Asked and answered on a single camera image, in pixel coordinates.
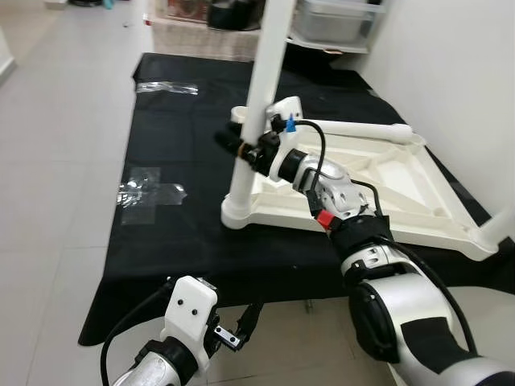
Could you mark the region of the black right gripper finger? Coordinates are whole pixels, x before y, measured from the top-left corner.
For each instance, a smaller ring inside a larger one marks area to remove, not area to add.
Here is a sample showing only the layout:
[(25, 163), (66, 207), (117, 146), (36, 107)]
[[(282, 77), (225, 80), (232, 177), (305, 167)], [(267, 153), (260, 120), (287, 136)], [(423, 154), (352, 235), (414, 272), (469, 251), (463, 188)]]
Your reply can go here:
[(249, 150), (247, 144), (238, 133), (232, 131), (217, 131), (214, 133), (216, 144), (235, 158), (244, 159), (246, 152)]

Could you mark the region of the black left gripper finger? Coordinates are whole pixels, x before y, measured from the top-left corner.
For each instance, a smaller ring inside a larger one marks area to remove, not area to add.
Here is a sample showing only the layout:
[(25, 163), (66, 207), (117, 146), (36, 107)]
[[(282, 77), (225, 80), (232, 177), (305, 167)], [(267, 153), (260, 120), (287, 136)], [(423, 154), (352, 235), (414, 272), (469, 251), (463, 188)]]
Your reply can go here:
[(262, 312), (262, 302), (249, 304), (237, 320), (237, 342), (246, 344), (257, 327)]

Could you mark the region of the white plastic table top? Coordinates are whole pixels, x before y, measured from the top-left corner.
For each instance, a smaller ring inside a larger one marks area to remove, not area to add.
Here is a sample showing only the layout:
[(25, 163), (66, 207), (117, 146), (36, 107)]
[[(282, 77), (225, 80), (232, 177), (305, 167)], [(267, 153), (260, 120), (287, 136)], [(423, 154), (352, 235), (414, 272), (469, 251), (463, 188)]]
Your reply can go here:
[[(222, 131), (240, 136), (246, 111), (244, 106), (232, 108), (231, 121)], [(316, 157), (320, 140), (315, 129), (302, 126), (297, 133), (295, 149)], [(398, 242), (457, 251), (474, 261), (492, 256), (476, 246), (473, 235), (479, 225), (431, 157), (422, 136), (415, 134), (406, 144), (330, 133), (325, 133), (325, 139), (325, 166), (343, 169), (358, 181), (368, 209), (382, 203)], [(319, 231), (306, 199), (293, 183), (285, 179), (276, 183), (268, 176), (257, 174), (253, 181), (249, 224)]]

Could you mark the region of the clear tape strip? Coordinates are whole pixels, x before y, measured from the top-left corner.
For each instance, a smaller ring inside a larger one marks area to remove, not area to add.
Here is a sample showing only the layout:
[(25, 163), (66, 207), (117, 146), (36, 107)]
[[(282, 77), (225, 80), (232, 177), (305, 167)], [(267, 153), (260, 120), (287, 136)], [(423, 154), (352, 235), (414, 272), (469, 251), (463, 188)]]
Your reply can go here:
[(148, 81), (137, 82), (135, 92), (172, 92), (184, 93), (184, 95), (199, 95), (199, 87), (196, 84), (188, 84), (187, 82)]

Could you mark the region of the clear tape cross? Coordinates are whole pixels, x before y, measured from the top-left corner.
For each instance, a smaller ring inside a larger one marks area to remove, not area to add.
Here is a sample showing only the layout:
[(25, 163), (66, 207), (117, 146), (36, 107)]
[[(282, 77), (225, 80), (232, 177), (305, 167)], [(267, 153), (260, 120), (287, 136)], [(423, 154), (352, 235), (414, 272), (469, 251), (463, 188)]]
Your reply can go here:
[(150, 225), (161, 206), (179, 206), (188, 193), (181, 183), (163, 183), (159, 166), (133, 166), (119, 184), (117, 203), (120, 225)]

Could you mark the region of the beige cloth covered bench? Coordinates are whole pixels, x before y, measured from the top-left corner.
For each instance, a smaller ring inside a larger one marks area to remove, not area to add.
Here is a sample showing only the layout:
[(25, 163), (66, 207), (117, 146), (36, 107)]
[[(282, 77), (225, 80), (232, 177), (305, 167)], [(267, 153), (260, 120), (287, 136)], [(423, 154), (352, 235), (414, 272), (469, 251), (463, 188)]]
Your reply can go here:
[(190, 23), (147, 15), (155, 54), (198, 56), (220, 61), (253, 61), (260, 31), (222, 31), (205, 23)]

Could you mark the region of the black round bowl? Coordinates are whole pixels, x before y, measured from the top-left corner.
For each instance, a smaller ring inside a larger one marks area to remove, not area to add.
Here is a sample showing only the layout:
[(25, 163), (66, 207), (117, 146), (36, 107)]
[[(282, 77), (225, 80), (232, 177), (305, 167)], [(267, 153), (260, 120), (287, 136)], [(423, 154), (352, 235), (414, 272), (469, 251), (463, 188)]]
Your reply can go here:
[(301, 47), (288, 42), (284, 52), (282, 67), (291, 72), (328, 72), (331, 70), (354, 70), (363, 63), (366, 54), (342, 52), (336, 54), (327, 49)]

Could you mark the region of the black tablecloth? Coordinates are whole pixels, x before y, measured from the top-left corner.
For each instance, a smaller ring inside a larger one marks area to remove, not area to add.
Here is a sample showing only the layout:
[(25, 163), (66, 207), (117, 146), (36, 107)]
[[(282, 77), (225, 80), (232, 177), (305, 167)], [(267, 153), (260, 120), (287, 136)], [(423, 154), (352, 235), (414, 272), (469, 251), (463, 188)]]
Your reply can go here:
[[(159, 203), (150, 224), (123, 224), (124, 210), (114, 210), (105, 267), (77, 341), (81, 346), (103, 343), (118, 320), (169, 277), (205, 278), (217, 288), (220, 306), (345, 297), (339, 262), (324, 234), (265, 225), (228, 229), (221, 223), (234, 162), (214, 133), (225, 128), (232, 107), (246, 103), (251, 73), (253, 63), (196, 56), (143, 54), (136, 63), (134, 84), (180, 82), (199, 91), (137, 93), (119, 183), (128, 183), (132, 170), (157, 169), (159, 183), (181, 185), (185, 198), (178, 205)], [(276, 97), (298, 96), (305, 117), (405, 124), (373, 92), (353, 70), (286, 64)], [(441, 248), (406, 247), (448, 286), (515, 294), (511, 238), (484, 261)]]

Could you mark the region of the black bag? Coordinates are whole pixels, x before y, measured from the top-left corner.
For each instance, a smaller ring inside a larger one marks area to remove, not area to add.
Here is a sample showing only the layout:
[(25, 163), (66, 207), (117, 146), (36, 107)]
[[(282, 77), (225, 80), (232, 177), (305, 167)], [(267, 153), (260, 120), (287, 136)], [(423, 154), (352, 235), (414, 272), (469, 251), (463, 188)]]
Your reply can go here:
[(221, 31), (251, 31), (260, 14), (262, 0), (211, 0), (207, 26)]

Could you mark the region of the red printed box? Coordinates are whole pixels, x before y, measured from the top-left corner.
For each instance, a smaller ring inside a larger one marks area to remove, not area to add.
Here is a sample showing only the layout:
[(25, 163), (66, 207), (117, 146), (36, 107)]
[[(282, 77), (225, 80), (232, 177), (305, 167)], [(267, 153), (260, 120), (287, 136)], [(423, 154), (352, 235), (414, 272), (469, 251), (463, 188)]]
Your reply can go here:
[(174, 21), (205, 23), (211, 0), (165, 0), (164, 15)]

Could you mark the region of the clear plastic storage bin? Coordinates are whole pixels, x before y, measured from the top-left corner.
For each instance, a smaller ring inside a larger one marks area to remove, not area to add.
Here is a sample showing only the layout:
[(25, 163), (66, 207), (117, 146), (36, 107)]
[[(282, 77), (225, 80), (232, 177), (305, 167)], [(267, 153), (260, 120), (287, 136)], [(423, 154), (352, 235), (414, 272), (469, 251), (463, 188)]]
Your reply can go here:
[(368, 54), (386, 0), (298, 0), (288, 39), (301, 47)]

